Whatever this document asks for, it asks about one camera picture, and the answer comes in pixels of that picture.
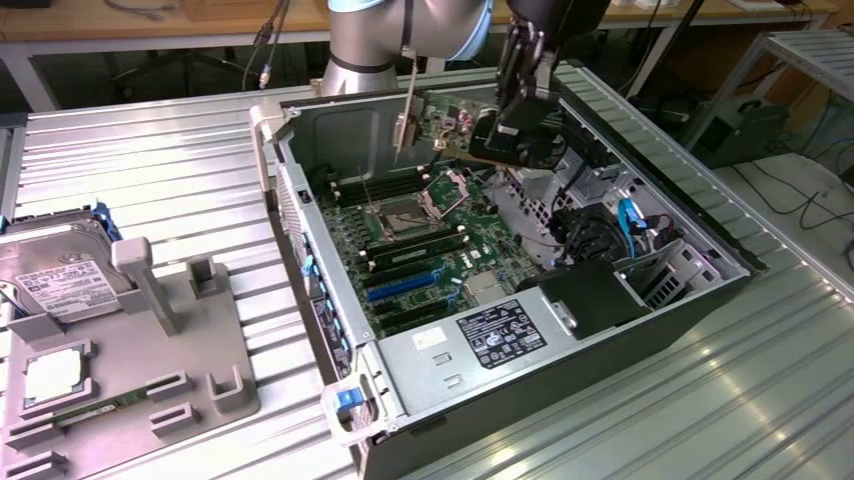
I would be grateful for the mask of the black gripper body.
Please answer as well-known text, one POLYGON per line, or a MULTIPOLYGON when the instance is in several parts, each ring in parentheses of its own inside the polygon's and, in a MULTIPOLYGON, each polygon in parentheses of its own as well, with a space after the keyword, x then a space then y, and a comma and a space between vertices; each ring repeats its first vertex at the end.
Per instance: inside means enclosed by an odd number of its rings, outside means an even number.
POLYGON ((576 36, 592 32, 604 17, 608 0, 508 0, 515 18, 545 36, 576 36))

